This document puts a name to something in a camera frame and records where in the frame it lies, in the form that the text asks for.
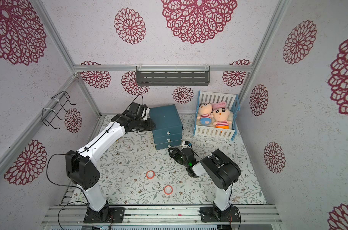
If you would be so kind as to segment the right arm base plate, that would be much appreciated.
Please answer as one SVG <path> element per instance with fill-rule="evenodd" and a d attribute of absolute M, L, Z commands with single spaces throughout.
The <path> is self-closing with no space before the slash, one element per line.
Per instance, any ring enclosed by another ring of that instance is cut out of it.
<path fill-rule="evenodd" d="M 209 222 L 241 222 L 241 215 L 237 207 L 231 205 L 225 211 L 221 211 L 216 206 L 201 207 L 199 210 L 201 221 Z"/>

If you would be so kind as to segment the red tape roll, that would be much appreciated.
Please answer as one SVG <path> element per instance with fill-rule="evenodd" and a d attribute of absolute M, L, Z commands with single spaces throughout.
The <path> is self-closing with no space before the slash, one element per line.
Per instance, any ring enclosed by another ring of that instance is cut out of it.
<path fill-rule="evenodd" d="M 167 185 L 164 187 L 164 193 L 166 195 L 171 195 L 173 193 L 173 187 L 171 185 Z"/>
<path fill-rule="evenodd" d="M 149 180 L 153 179 L 153 178 L 155 177 L 155 172 L 152 171 L 152 170 L 147 171 L 147 172 L 146 172 L 146 177 L 147 177 L 147 179 L 149 179 Z"/>

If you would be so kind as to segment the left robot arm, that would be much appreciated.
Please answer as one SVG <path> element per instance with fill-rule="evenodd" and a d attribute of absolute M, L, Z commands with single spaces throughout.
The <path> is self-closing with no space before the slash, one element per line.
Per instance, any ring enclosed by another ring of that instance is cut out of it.
<path fill-rule="evenodd" d="M 148 108 L 139 113 L 125 111 L 114 116 L 107 127 L 84 147 L 66 154 L 67 177 L 83 191 L 90 210 L 100 213 L 108 206 L 98 184 L 100 171 L 97 163 L 102 155 L 125 134 L 151 131 L 153 128 Z"/>

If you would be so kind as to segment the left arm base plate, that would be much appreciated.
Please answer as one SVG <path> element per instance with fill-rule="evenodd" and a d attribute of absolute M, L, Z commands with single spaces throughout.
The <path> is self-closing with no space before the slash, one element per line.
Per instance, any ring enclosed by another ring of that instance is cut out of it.
<path fill-rule="evenodd" d="M 125 208 L 105 207 L 99 212 L 88 208 L 84 218 L 84 223 L 122 223 L 124 214 Z"/>

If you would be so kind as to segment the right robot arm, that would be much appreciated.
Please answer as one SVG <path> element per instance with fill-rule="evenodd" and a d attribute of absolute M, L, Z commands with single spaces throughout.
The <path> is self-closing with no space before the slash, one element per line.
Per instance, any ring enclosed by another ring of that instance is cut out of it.
<path fill-rule="evenodd" d="M 190 177 L 198 178 L 205 174 L 209 176 L 217 187 L 213 202 L 215 211 L 228 212 L 230 210 L 232 186 L 242 174 L 240 167 L 233 160 L 219 149 L 200 161 L 195 158 L 195 152 L 190 147 L 169 148 L 168 152 L 172 159 L 185 167 Z"/>

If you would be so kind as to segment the teal three-drawer cabinet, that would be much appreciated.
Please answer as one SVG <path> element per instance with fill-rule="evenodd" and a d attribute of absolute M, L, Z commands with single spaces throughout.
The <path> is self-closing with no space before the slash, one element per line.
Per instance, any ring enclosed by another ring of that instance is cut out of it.
<path fill-rule="evenodd" d="M 174 104 L 151 108 L 150 118 L 156 125 L 152 131 L 156 150 L 181 145 L 183 124 Z"/>

